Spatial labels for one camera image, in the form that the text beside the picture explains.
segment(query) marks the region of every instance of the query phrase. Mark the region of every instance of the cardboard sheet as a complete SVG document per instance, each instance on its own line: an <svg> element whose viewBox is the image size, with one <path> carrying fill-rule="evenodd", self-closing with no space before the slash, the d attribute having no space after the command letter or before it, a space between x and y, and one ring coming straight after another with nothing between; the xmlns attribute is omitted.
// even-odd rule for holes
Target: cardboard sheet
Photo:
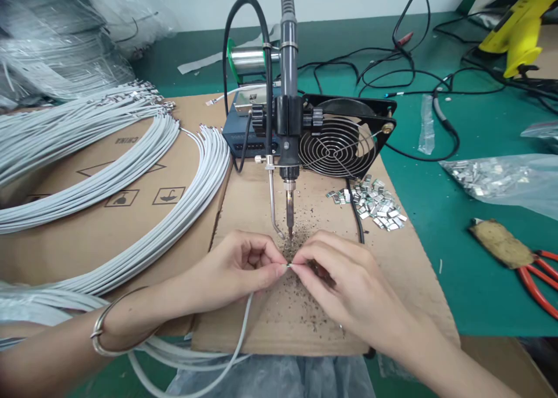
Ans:
<svg viewBox="0 0 558 398"><path fill-rule="evenodd" d="M383 180L396 192L379 157L369 173ZM285 227L285 193L276 173L276 214L279 227ZM358 240L350 205L335 205L326 198L331 190L341 190L345 180L301 171L295 192L294 244L300 245L319 229ZM445 296L410 220L401 230L381 230L371 218L363 221L366 246L401 299L430 315L441 331L455 344L459 336ZM241 175L232 174L228 183L213 246L233 229L264 232L282 248L270 221L267 172L263 165L247 162ZM198 350L232 352L244 316L245 302L196 318L192 344ZM292 271L274 287L256 296L250 311L243 353L297 354L302 356L351 355L365 353L368 347L331 321Z"/></svg>
<svg viewBox="0 0 558 398"><path fill-rule="evenodd" d="M222 126L223 106L205 105L211 97L171 99L177 104L173 116L189 130L199 129L200 122ZM63 159L46 176L43 172L35 178L27 176L25 184L16 182L15 186L21 190L5 191L11 195L5 202L29 202L83 181L130 149L150 123L151 119L143 120L104 138ZM197 146L181 132L157 165L125 191L50 224L0 236L0 278L10 283L39 285L99 267L139 240L169 213L194 178L198 160ZM207 254L226 181L198 221L163 257L107 298L167 279L190 268ZM160 334L185 335L190 326L191 318L182 318L168 323Z"/></svg>

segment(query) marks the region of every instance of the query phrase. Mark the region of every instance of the pile of metal terminals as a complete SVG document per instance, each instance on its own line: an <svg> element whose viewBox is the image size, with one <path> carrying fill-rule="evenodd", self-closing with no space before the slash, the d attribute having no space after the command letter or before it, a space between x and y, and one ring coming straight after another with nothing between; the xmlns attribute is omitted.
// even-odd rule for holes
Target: pile of metal terminals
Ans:
<svg viewBox="0 0 558 398"><path fill-rule="evenodd" d="M367 174L363 181L358 180L353 188L343 191L331 191L326 197L333 198L336 205L357 205L361 220L372 217L380 228L394 231L405 226L407 217L401 215L401 206L395 203L391 192L385 189L385 184L379 179L372 182L372 175Z"/></svg>
<svg viewBox="0 0 558 398"><path fill-rule="evenodd" d="M529 183L529 167L506 161L505 157L440 162L471 196L493 198L506 194L517 184Z"/></svg>

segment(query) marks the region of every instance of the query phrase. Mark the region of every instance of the printed symbol on cardboard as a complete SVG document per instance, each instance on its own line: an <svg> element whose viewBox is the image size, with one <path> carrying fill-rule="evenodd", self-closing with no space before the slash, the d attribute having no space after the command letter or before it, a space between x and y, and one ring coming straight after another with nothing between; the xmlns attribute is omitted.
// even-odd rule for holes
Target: printed symbol on cardboard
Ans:
<svg viewBox="0 0 558 398"><path fill-rule="evenodd" d="M155 196L153 205L173 205L178 203L182 195L186 191L186 187L175 187L175 188L160 188Z"/></svg>
<svg viewBox="0 0 558 398"><path fill-rule="evenodd" d="M31 203L31 202L36 202L39 199L44 199L49 197L51 194L50 193L41 193L41 194L36 194L36 195L27 195L27 197L25 198L25 203Z"/></svg>
<svg viewBox="0 0 558 398"><path fill-rule="evenodd" d="M127 190L115 193L106 201L105 207L131 206L139 190Z"/></svg>
<svg viewBox="0 0 558 398"><path fill-rule="evenodd" d="M81 170L77 170L76 173L82 174L86 177L91 177L92 175L94 175L95 173L98 173L99 171L101 171L103 168L105 168L106 166L108 166L109 164L114 163L114 160L111 162L106 162L106 163L102 163L102 164L97 164L96 166L92 166L92 167L87 167L87 168L82 168ZM147 173L151 173L152 171L157 171L157 170L161 170L162 168L166 168L167 166L164 166L162 164L159 163L155 163L148 171L146 171L144 174Z"/></svg>

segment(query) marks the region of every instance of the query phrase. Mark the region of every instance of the left hand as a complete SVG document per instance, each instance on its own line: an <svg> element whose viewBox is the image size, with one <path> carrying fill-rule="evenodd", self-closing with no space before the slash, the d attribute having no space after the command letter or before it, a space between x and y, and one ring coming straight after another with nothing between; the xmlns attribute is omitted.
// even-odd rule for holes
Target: left hand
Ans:
<svg viewBox="0 0 558 398"><path fill-rule="evenodd" d="M212 311L266 289L287 271L272 238L233 231L190 270L163 284L167 300L184 303L176 317ZM181 295L187 297L179 300Z"/></svg>

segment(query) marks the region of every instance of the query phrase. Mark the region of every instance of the pliers handle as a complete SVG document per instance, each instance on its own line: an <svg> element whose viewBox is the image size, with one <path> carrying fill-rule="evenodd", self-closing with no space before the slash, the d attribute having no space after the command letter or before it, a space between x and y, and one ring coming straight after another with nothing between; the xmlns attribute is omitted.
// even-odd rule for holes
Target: pliers handle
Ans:
<svg viewBox="0 0 558 398"><path fill-rule="evenodd" d="M544 251L544 250L537 250L535 252L535 254L538 257L545 257L547 259L558 261L558 254L549 253L549 252ZM558 310L556 310L550 304L550 302L548 302L546 300L546 298L544 296L542 296L541 291L539 290L539 288L537 288L537 286L535 285L535 282L533 281L533 278L530 275L530 273L533 273L534 275L536 275L540 279L544 280L547 284L549 284L555 290L558 291L558 271L554 270L554 268L552 268L542 258L535 259L534 264L535 263L538 264L539 266L541 266L543 268L543 270L545 270L546 273L548 273L548 274L543 273L542 271L537 269L532 264L528 264L527 266L523 266L523 267L520 267L519 269L517 269L517 271L519 272L519 276L520 276L521 280L523 281L525 287L527 288L527 290L529 291L529 293L533 297L533 299L535 299L535 301L546 312L548 312L550 315L552 315L555 319L558 320Z"/></svg>

